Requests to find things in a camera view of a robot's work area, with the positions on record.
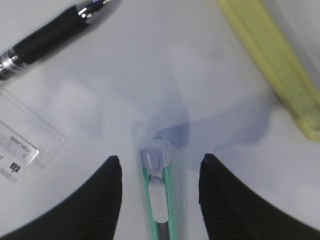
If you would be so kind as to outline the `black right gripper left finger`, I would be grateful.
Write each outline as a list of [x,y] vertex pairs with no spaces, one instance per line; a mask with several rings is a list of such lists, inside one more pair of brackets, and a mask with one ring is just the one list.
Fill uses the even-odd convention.
[[2,239],[112,240],[122,199],[122,167],[113,155],[64,201]]

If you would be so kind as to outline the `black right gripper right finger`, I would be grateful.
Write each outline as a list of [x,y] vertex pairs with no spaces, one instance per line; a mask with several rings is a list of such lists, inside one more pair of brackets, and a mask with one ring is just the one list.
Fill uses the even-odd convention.
[[318,240],[319,230],[252,191],[214,154],[204,155],[199,205],[210,240]]

